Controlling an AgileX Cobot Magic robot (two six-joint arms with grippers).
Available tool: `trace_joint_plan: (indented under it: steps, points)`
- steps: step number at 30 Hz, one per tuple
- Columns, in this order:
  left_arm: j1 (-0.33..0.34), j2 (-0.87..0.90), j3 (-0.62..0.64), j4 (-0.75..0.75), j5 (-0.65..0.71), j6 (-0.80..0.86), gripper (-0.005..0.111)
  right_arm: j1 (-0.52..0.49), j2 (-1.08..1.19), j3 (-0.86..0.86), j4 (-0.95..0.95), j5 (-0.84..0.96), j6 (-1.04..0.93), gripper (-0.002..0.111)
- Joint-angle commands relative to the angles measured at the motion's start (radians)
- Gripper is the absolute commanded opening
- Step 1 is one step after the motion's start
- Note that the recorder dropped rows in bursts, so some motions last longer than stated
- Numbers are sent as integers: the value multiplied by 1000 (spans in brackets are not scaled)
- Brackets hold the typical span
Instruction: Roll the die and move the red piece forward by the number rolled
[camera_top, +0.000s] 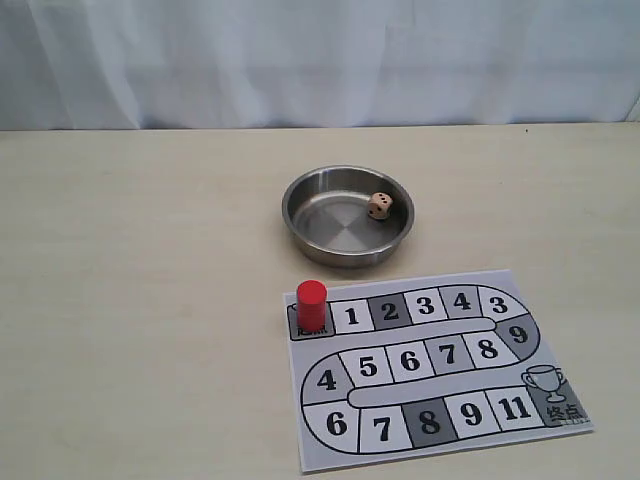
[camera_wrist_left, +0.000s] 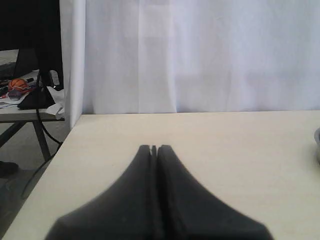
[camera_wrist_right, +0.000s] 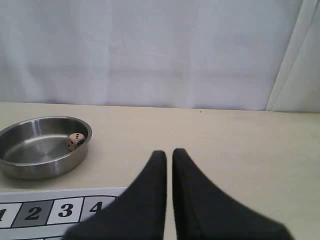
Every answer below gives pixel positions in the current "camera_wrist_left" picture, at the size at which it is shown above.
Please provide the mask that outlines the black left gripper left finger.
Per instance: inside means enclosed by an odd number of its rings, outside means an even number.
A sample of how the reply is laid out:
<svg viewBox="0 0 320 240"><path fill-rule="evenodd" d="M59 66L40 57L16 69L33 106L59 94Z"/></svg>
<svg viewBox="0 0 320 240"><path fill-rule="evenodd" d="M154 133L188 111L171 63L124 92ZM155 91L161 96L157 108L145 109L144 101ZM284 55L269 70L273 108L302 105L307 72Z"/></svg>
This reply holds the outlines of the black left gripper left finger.
<svg viewBox="0 0 320 240"><path fill-rule="evenodd" d="M123 174L103 193L58 218L47 240L153 240L155 146L141 145Z"/></svg>

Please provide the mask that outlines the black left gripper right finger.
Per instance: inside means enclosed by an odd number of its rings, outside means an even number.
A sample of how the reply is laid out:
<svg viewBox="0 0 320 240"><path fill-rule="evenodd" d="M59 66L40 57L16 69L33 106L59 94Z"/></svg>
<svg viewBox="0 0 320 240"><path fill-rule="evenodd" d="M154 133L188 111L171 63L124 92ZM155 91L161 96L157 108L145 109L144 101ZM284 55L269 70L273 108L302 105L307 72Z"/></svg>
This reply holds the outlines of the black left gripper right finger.
<svg viewBox="0 0 320 240"><path fill-rule="evenodd" d="M165 239L273 239L265 225L230 207L201 185L171 146L158 149L156 170Z"/></svg>

